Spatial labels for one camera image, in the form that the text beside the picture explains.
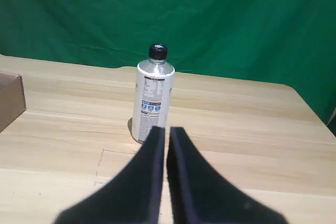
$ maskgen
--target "black bottle cap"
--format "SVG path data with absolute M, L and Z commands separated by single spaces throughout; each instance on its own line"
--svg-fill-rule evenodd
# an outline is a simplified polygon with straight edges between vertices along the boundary
M 149 47 L 149 58 L 153 60 L 165 60 L 167 58 L 168 48 L 163 44 L 151 44 Z

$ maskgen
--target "scratch on table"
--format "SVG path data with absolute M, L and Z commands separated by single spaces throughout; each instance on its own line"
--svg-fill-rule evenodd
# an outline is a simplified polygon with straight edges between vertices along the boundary
M 104 152 L 114 152 L 114 153 L 124 153 L 124 154 L 135 154 L 135 151 L 133 150 L 133 153 L 131 152 L 118 152 L 118 151 L 111 151 L 111 150 L 108 150 L 108 149 L 101 149 L 101 153 L 100 153 L 100 159 L 98 161 L 98 165 L 97 165 L 97 170 L 96 170 L 96 177 L 98 177 L 98 170 L 99 170 L 99 166 L 101 164 L 101 161 L 103 159 L 103 155 L 104 155 Z M 93 185 L 95 186 L 96 184 L 103 184 L 103 182 L 93 182 Z

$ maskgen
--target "green cloth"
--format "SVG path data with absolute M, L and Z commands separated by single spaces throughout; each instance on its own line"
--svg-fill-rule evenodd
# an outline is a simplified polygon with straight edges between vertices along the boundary
M 0 53 L 120 67 L 169 49 L 177 71 L 284 83 L 327 122 L 335 0 L 0 0 Z

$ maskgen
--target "nutrition facts label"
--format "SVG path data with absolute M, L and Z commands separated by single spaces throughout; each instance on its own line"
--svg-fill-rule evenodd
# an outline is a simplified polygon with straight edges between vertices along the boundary
M 153 125 L 157 125 L 161 111 L 162 91 L 165 79 L 144 77 L 140 115 L 139 140 L 144 141 Z

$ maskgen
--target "wood grain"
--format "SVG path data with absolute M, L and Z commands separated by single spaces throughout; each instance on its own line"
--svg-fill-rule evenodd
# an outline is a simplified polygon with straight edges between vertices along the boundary
M 51 223 L 139 149 L 128 129 L 135 68 L 0 56 L 23 76 L 27 111 L 0 134 L 0 223 Z M 336 139 L 285 85 L 177 73 L 168 125 L 292 224 L 336 223 Z M 172 223 L 165 180 L 161 223 Z

